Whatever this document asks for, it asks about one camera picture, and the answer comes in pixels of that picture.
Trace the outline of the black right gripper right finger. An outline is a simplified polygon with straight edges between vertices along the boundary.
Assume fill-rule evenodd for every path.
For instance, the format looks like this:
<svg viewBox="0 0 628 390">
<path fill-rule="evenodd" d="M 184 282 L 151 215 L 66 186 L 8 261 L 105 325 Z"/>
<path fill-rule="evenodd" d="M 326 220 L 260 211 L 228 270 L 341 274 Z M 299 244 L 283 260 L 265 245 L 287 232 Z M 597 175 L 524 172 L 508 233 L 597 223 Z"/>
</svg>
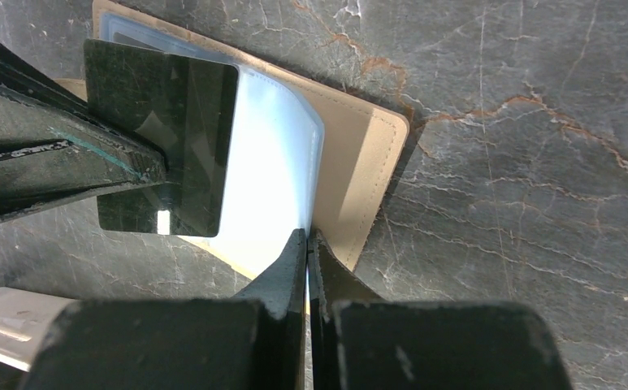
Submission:
<svg viewBox="0 0 628 390">
<path fill-rule="evenodd" d="M 317 389 L 569 389 L 547 324 L 512 301 L 388 301 L 308 243 Z"/>
</svg>

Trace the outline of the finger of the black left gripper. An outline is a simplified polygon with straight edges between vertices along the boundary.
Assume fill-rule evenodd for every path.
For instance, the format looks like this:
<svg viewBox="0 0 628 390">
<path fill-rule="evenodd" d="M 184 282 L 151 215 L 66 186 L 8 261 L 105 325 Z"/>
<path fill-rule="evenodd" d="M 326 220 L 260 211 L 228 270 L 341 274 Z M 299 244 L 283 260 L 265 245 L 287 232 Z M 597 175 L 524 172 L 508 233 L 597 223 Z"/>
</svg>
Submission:
<svg viewBox="0 0 628 390">
<path fill-rule="evenodd" d="M 91 115 L 0 42 L 0 223 L 166 176 L 156 148 Z"/>
</svg>

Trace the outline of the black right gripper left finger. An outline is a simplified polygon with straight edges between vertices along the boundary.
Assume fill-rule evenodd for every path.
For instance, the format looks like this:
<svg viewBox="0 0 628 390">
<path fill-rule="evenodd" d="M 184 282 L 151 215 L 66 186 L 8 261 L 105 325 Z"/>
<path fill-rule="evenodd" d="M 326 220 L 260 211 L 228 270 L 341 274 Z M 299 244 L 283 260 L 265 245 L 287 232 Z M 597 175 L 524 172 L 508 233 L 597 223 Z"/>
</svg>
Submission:
<svg viewBox="0 0 628 390">
<path fill-rule="evenodd" d="M 307 235 L 229 298 L 75 301 L 23 389 L 302 389 Z"/>
</svg>

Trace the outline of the beige leather card holder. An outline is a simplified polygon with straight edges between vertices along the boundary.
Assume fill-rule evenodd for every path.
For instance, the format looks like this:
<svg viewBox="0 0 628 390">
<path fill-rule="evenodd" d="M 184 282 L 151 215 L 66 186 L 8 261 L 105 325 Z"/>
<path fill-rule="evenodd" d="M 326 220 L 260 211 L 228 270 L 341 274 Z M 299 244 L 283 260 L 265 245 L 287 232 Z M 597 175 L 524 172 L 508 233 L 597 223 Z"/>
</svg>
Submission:
<svg viewBox="0 0 628 390">
<path fill-rule="evenodd" d="M 314 226 L 350 270 L 362 249 L 409 133 L 400 114 L 285 70 L 235 47 L 204 37 L 113 1 L 92 4 L 93 35 L 104 36 L 104 19 L 119 16 L 211 54 L 225 54 L 302 93 L 325 126 L 323 158 L 313 213 Z"/>
</svg>

